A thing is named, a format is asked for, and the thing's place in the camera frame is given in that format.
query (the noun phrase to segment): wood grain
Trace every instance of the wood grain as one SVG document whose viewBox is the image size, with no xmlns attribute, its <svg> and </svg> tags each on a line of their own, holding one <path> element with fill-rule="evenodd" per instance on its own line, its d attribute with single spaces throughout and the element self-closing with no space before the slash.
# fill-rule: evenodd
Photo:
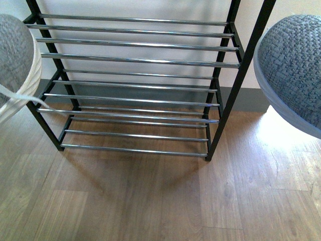
<svg viewBox="0 0 321 241">
<path fill-rule="evenodd" d="M 203 226 L 242 229 L 234 175 L 226 136 L 223 135 L 212 161 L 200 161 L 200 191 Z"/>
<path fill-rule="evenodd" d="M 34 240 L 75 240 L 88 192 L 54 190 Z"/>
<path fill-rule="evenodd" d="M 165 158 L 160 240 L 203 240 L 198 163 Z"/>
<path fill-rule="evenodd" d="M 203 228 L 204 240 L 206 241 L 245 241 L 243 231 L 229 228 Z"/>
<path fill-rule="evenodd" d="M 59 133 L 63 116 L 46 119 Z M 149 126 L 74 122 L 71 128 L 205 137 L 201 130 Z M 206 148 L 136 138 L 68 135 L 66 141 L 182 152 Z M 191 157 L 57 152 L 23 108 L 0 127 L 0 239 L 319 240 L 320 160 L 321 140 L 271 111 L 233 111 L 206 163 Z"/>
</svg>

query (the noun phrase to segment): gray baseboard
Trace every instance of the gray baseboard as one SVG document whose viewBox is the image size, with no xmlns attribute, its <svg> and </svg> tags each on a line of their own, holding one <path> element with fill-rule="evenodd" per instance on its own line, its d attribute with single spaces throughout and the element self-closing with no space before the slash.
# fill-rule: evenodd
<svg viewBox="0 0 321 241">
<path fill-rule="evenodd" d="M 42 80 L 36 96 L 40 94 L 40 90 L 46 86 L 46 81 Z M 124 88 L 101 88 L 92 86 L 75 86 L 74 90 L 78 95 L 93 95 L 93 96 L 110 96 L 119 98 L 138 98 L 138 99 L 156 99 L 156 100 L 173 100 L 173 101 L 185 101 L 185 102 L 205 102 L 206 95 L 200 92 L 184 92 L 184 91 L 172 91 L 172 90 L 146 90 L 146 89 L 124 89 Z M 224 105 L 228 99 L 230 87 L 221 87 L 222 99 Z M 63 85 L 56 85 L 52 93 L 66 94 L 66 90 Z M 63 102 L 66 103 L 69 100 L 60 98 L 48 98 L 47 102 Z M 102 101 L 81 100 L 82 104 L 103 104 Z M 155 106 L 150 103 L 139 102 L 115 102 L 110 101 L 108 105 L 132 105 L 132 106 Z M 178 107 L 177 105 L 166 105 L 168 107 Z M 236 102 L 233 106 L 233 110 L 237 111 L 254 111 L 254 112 L 266 112 L 269 107 L 269 103 L 264 96 L 261 89 L 241 88 Z"/>
</svg>

